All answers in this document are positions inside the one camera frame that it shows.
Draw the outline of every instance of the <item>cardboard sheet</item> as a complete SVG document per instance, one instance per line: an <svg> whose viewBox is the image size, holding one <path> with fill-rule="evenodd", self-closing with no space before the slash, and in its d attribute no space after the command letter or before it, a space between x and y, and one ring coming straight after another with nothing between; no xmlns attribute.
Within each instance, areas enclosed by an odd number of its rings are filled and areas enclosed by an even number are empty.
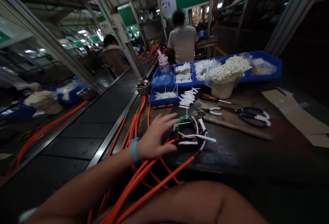
<svg viewBox="0 0 329 224"><path fill-rule="evenodd" d="M292 95L285 96L278 90L262 94L290 121L314 146L329 148L329 127L302 109Z"/></svg>

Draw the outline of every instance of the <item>wire bundle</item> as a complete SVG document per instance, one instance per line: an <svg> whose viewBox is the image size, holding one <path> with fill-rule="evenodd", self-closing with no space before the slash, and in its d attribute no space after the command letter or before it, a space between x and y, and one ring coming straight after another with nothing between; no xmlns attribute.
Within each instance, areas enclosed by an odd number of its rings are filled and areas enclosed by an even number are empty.
<svg viewBox="0 0 329 224"><path fill-rule="evenodd" d="M83 103L81 103L78 107L76 107L75 109L73 109L72 111L68 112L67 114L63 115L62 117L60 117L59 119L51 122L50 124L46 125L45 127L43 127L42 129L40 129L35 135L33 135L28 141L27 143L21 148L21 150L19 151L19 153L17 154L16 158L13 160L13 162L10 164L8 170L7 170L7 174L11 173L15 167L18 167L23 159L23 156L25 154L25 152L28 150L28 148L30 147L31 144L33 144L39 137L41 137L43 134L45 134L47 131L49 131L50 129L52 129L54 126L57 126L59 123L61 123L63 120L65 120L66 118L70 117L72 114L74 114L76 111L78 111L81 107L83 107L86 103L88 102L88 100L84 101Z"/></svg>

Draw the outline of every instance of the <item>worker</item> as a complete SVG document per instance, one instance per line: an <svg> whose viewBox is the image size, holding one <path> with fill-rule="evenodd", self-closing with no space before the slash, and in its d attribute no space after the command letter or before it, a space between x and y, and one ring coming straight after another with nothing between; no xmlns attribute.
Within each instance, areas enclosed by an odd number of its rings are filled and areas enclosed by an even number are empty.
<svg viewBox="0 0 329 224"><path fill-rule="evenodd" d="M103 43L103 58L115 76L118 77L130 67L129 61L113 35L106 35Z"/></svg>
<svg viewBox="0 0 329 224"><path fill-rule="evenodd" d="M46 200L25 223L86 223L84 217L88 215L88 211L102 200L116 179L136 163L138 158L156 158L177 150L173 144L161 145L164 133L178 122L176 115L177 113L158 115L135 146L110 156L72 179ZM99 215L93 223L100 223L106 214L108 212ZM122 223L168 222L267 223L235 190L210 181L183 183L154 194Z"/></svg>
<svg viewBox="0 0 329 224"><path fill-rule="evenodd" d="M177 64L194 61L194 50L198 47L198 34L193 26L185 25L185 13L175 11L172 16L175 27L169 34L168 53L175 55Z"/></svg>

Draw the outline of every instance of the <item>blue wristband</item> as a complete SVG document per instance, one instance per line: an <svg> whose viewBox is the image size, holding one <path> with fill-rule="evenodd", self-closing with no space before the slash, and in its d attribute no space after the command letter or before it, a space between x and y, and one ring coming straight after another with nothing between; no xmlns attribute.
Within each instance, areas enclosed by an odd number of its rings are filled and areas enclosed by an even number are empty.
<svg viewBox="0 0 329 224"><path fill-rule="evenodd" d="M130 142L130 151L131 151L131 157L133 161L137 162L141 157L138 153L137 149L137 141L139 140L139 137L136 137L135 139L131 140Z"/></svg>

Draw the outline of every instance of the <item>scissors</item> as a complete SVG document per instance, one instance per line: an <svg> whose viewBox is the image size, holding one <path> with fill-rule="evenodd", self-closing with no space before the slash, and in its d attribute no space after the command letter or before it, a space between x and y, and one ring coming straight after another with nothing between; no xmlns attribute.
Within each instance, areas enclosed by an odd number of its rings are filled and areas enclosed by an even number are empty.
<svg viewBox="0 0 329 224"><path fill-rule="evenodd" d="M268 115L268 113L266 113L262 109L255 108L255 107L245 107L245 108L240 108L240 109L232 109L232 108L227 108L227 107L221 107L221 109L224 109L224 110L230 111L232 113L238 114L241 119L243 119L246 123L248 123L249 125L252 125L254 127L268 128L268 127L271 126L271 122L269 121L270 116ZM252 111L263 113L264 116L255 114ZM255 123L252 123L248 119L260 120L260 121L265 122L265 124L264 125L257 125Z"/></svg>
<svg viewBox="0 0 329 224"><path fill-rule="evenodd" d="M197 109L197 111L204 111L206 113L210 113L212 115L216 115L216 116L219 116L219 115L222 115L222 113L217 113L217 112L214 112L213 110L220 110L220 108L218 107L214 107L214 108L209 108L209 109Z"/></svg>

